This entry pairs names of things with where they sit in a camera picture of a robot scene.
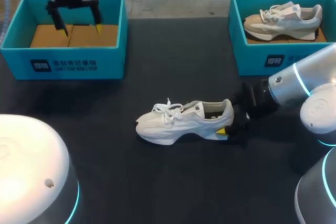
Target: shoe box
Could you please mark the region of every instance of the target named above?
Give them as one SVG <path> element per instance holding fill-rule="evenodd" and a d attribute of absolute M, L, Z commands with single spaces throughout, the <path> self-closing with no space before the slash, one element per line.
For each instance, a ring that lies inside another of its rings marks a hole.
<path fill-rule="evenodd" d="M 262 42 L 246 35 L 243 28 L 246 17 L 290 1 L 305 8 L 322 6 L 322 23 L 315 41 L 278 36 L 270 42 Z M 230 0 L 228 29 L 239 75 L 270 76 L 336 42 L 335 17 L 336 0 Z"/>
<path fill-rule="evenodd" d="M 99 0 L 98 34 L 89 7 L 59 8 L 68 30 L 57 31 L 49 0 L 21 0 L 0 51 L 17 80 L 121 79 L 127 43 L 124 0 Z"/>

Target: shoe tongue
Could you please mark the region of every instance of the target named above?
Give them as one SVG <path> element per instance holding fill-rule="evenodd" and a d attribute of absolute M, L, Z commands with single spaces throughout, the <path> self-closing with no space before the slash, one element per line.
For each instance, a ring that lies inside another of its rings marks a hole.
<path fill-rule="evenodd" d="M 290 7 L 286 8 L 286 9 L 284 9 L 280 12 L 280 14 L 282 16 L 287 16 L 287 15 L 290 15 L 290 14 L 293 14 L 293 13 L 298 15 L 299 18 L 301 17 L 301 7 L 300 7 L 300 5 L 290 6 Z"/>
<path fill-rule="evenodd" d="M 284 10 L 284 9 L 287 9 L 288 7 L 291 7 L 293 6 L 294 3 L 292 1 L 288 2 L 288 3 L 285 3 L 283 5 L 280 5 L 276 8 L 276 10 Z"/>
<path fill-rule="evenodd" d="M 199 117 L 204 118 L 205 114 L 204 114 L 203 103 L 202 102 L 196 103 L 194 106 L 183 111 L 183 114 L 189 114 L 193 112 L 196 113 Z"/>

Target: sneaker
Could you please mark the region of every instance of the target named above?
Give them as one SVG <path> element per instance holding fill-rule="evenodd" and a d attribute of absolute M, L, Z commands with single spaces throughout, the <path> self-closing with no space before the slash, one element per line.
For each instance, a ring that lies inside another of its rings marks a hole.
<path fill-rule="evenodd" d="M 247 17 L 244 30 L 252 36 L 271 41 L 278 35 L 289 35 L 295 39 L 315 40 L 315 31 L 322 22 L 322 7 L 301 8 L 292 2 L 274 5 L 270 10 L 260 10 L 260 15 Z"/>
<path fill-rule="evenodd" d="M 223 130 L 234 119 L 231 102 L 194 101 L 186 105 L 156 104 L 152 112 L 137 119 L 136 132 L 145 140 L 161 145 L 171 145 L 187 133 L 209 140 L 227 140 Z"/>

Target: black table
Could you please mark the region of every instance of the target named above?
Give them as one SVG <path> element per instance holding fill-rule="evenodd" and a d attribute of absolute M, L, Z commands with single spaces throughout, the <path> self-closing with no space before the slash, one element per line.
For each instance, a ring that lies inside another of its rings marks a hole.
<path fill-rule="evenodd" d="M 0 113 L 51 125 L 76 167 L 87 223 L 298 223 L 294 192 L 328 149 L 299 108 L 250 125 L 237 144 L 137 137 L 155 103 L 221 101 L 240 87 L 227 18 L 131 19 L 123 80 L 15 81 L 0 59 Z"/>

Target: shoe sole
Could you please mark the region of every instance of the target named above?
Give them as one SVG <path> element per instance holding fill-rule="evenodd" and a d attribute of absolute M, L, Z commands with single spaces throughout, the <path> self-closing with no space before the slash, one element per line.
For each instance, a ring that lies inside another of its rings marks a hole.
<path fill-rule="evenodd" d="M 263 41 L 271 41 L 275 37 L 279 35 L 288 35 L 294 39 L 302 39 L 302 40 L 315 40 L 316 36 L 315 33 L 316 31 L 289 31 L 287 33 L 277 33 L 277 34 L 258 34 L 254 33 L 252 31 L 244 29 L 247 33 L 251 34 L 253 37 L 256 37 L 258 39 L 261 39 Z"/>
<path fill-rule="evenodd" d="M 220 134 L 217 134 L 217 133 L 214 133 L 213 131 L 201 131 L 201 132 L 188 132 L 186 134 L 189 134 L 189 133 L 194 133 L 204 139 L 207 139 L 207 140 L 217 140 L 217 141 L 225 141 L 225 140 L 228 140 L 228 137 L 226 135 L 220 135 Z M 161 140 L 158 140 L 158 139 L 152 139 L 152 138 L 147 138 L 147 137 L 144 137 L 142 135 L 139 135 L 141 136 L 143 139 L 145 139 L 146 141 L 148 142 L 151 142 L 153 144 L 159 144 L 159 145 L 172 145 L 174 144 L 181 136 L 177 137 L 176 139 L 172 138 L 172 139 L 161 139 Z"/>

